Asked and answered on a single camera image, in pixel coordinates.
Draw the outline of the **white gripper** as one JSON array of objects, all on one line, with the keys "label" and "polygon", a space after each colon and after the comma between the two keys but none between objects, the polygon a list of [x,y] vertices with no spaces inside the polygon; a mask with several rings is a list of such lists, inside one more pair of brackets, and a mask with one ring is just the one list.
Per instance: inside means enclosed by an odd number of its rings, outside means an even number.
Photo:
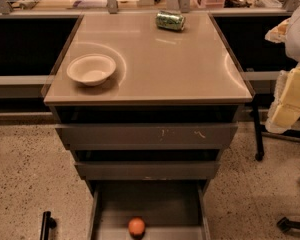
[{"label": "white gripper", "polygon": [[[285,19],[269,30],[265,39],[285,43],[290,19]],[[265,128],[270,133],[282,134],[300,118],[300,63],[290,71],[281,71],[276,81],[274,101],[270,105]]]}]

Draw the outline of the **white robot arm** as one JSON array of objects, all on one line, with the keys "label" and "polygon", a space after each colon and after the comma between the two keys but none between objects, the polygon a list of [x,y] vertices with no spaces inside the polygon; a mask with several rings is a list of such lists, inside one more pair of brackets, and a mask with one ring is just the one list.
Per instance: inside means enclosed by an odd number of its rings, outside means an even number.
[{"label": "white robot arm", "polygon": [[265,128],[282,134],[300,118],[300,6],[292,16],[269,30],[267,41],[284,43],[286,56],[297,62],[290,71],[282,70],[276,80],[274,101],[270,105]]}]

